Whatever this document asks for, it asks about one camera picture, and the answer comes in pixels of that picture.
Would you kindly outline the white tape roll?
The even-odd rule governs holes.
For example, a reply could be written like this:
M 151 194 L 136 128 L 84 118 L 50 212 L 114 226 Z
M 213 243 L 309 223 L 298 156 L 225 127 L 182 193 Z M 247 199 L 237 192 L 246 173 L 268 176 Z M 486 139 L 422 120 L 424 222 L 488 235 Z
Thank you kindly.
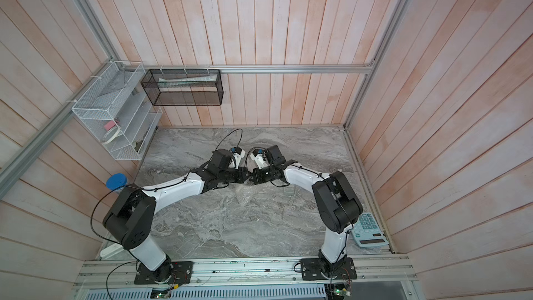
M 102 138 L 102 145 L 110 144 L 121 133 L 121 129 L 118 126 L 114 126 L 109 129 Z

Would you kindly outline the clear bubble wrap sheet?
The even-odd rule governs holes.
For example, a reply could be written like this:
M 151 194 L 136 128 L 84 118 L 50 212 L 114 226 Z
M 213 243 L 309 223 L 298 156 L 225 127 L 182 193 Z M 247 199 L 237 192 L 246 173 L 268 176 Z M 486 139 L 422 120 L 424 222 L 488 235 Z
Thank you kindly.
M 235 187 L 235 196 L 237 203 L 241 206 L 249 204 L 252 199 L 260 192 L 261 186 L 238 184 Z

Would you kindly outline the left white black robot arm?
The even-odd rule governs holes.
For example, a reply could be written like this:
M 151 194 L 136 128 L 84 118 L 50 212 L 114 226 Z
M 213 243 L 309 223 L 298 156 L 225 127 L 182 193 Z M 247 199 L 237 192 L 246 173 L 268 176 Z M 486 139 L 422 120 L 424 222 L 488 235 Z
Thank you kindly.
M 179 177 L 154 186 L 123 186 L 103 220 L 105 229 L 139 262 L 143 283 L 177 281 L 177 268 L 151 235 L 155 217 L 163 208 L 188 197 L 244 183 L 248 170 L 240 165 L 247 153 L 239 148 L 218 149 L 209 161 Z

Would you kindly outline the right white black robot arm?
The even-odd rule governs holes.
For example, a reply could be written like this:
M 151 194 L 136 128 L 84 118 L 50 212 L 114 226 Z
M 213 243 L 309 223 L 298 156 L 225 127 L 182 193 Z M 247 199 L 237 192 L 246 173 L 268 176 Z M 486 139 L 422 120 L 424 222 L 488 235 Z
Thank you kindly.
M 323 173 L 299 162 L 287 160 L 279 147 L 254 147 L 244 159 L 253 161 L 251 181 L 255 184 L 282 181 L 312 193 L 320 218 L 326 227 L 325 238 L 315 260 L 325 279 L 334 279 L 346 271 L 348 235 L 363 213 L 362 203 L 343 172 Z

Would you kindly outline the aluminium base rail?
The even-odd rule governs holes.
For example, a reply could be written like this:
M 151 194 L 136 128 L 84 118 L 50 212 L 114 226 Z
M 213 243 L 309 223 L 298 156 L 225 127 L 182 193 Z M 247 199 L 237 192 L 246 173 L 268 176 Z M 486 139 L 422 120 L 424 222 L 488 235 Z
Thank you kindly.
M 355 255 L 345 268 L 335 272 L 334 281 L 350 284 L 365 281 L 415 281 L 417 275 L 407 255 Z M 181 272 L 188 286 L 236 286 L 305 283 L 297 257 L 194 259 L 192 269 Z M 128 261 L 87 261 L 76 277 L 73 289 L 134 288 L 137 263 Z

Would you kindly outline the horizontal aluminium wall rail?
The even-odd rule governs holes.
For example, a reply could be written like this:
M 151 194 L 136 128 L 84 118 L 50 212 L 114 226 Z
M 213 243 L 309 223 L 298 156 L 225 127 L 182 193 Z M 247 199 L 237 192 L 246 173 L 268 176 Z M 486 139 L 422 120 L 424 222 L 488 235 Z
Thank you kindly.
M 372 65 L 143 65 L 144 69 L 218 70 L 222 74 L 368 74 Z

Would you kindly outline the white power strip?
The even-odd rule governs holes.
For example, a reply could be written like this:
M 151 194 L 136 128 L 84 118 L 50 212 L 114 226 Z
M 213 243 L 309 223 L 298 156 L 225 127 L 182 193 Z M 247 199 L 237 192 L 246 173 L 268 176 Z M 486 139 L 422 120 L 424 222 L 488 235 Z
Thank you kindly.
M 111 259 L 113 256 L 121 253 L 123 250 L 124 249 L 120 244 L 111 244 L 101 249 L 99 257 L 101 260 L 108 260 Z

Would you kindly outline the pink eraser block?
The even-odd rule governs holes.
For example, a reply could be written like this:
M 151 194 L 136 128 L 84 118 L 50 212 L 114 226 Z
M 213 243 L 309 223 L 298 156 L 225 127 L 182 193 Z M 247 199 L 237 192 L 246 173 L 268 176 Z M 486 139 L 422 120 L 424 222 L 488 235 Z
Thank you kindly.
M 109 121 L 104 125 L 104 129 L 106 131 L 111 130 L 113 127 L 117 126 L 117 123 L 115 121 Z

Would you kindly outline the blue lid plastic jar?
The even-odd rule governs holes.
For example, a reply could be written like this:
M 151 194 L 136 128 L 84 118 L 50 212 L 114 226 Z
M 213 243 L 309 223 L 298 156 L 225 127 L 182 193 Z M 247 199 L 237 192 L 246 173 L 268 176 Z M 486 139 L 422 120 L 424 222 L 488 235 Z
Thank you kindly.
M 120 193 L 128 184 L 128 179 L 125 174 L 117 173 L 112 175 L 105 186 L 108 188 L 110 193 Z

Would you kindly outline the black mesh wall basket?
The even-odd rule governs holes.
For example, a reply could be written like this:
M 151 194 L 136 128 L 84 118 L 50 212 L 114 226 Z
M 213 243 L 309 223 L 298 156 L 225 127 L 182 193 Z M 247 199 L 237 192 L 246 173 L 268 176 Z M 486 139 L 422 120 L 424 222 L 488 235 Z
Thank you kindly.
M 149 69 L 141 86 L 154 106 L 220 106 L 224 96 L 216 69 Z

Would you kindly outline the paper sheet in basket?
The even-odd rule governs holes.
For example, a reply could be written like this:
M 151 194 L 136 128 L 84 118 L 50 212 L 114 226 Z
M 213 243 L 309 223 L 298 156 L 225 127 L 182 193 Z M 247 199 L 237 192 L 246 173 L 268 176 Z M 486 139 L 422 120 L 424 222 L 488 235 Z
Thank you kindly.
M 158 79 L 162 88 L 215 88 L 218 81 L 217 74 L 200 76 L 163 76 Z

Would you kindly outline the light blue calculator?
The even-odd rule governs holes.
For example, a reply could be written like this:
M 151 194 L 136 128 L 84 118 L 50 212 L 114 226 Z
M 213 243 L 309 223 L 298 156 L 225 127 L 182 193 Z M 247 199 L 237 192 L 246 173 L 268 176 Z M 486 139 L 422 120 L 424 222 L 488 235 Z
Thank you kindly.
M 352 237 L 358 247 L 383 247 L 389 244 L 376 218 L 369 212 L 362 213 L 354 223 Z

